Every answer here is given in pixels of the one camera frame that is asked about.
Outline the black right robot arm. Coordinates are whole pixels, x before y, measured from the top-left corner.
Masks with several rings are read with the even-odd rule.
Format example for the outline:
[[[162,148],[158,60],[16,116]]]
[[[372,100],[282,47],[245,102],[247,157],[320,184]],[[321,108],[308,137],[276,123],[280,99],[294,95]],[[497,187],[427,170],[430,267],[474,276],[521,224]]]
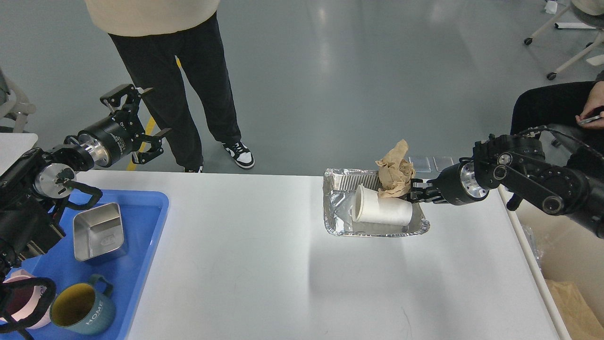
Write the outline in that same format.
[[[507,209],[531,203],[552,216],[565,215],[598,238],[604,234],[603,183],[595,177],[545,161],[538,134],[545,127],[519,134],[490,134],[477,141],[471,157],[442,170],[437,178],[412,179],[403,199],[410,203],[449,203],[462,206],[481,202],[491,189],[503,186],[512,193]]]

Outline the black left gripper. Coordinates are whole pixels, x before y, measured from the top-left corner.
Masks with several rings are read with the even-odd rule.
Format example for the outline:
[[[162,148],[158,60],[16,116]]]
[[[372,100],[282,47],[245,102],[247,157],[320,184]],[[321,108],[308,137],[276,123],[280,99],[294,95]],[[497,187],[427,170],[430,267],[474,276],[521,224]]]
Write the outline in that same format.
[[[153,88],[122,84],[100,97],[100,102],[110,110],[109,117],[79,131],[77,141],[92,157],[93,163],[108,168],[132,152],[133,164],[147,164],[163,153],[163,138],[171,128],[150,136],[142,133],[138,118],[143,95]],[[138,151],[148,144],[147,151]]]

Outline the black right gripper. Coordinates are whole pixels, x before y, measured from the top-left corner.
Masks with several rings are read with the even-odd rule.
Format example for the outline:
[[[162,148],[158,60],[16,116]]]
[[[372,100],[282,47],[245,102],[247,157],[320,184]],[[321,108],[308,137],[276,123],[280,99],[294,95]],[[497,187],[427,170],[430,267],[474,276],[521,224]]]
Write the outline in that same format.
[[[436,183],[434,180],[411,179],[412,203],[442,204],[445,200],[449,204],[462,206],[481,202],[488,194],[489,189],[481,187],[476,179],[472,161],[442,170],[436,178]]]

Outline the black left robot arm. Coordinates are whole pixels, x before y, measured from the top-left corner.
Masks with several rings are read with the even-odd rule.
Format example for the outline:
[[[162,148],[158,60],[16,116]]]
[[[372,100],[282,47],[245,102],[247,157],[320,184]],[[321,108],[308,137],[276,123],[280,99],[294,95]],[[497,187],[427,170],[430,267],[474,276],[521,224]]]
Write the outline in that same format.
[[[2,333],[17,332],[30,340],[27,331],[39,322],[53,301],[55,282],[49,278],[27,278],[6,282],[22,261],[46,254],[65,232],[59,221],[63,211],[88,210],[102,197],[99,188],[76,181],[78,172],[95,166],[108,168],[131,155],[135,164],[149,163],[163,153],[163,138],[169,128],[150,136],[138,118],[142,97],[150,91],[133,84],[119,85],[100,102],[110,114],[99,122],[67,136],[49,151],[26,151],[1,176],[0,271]],[[16,321],[8,312],[17,289],[44,288],[33,311]]]

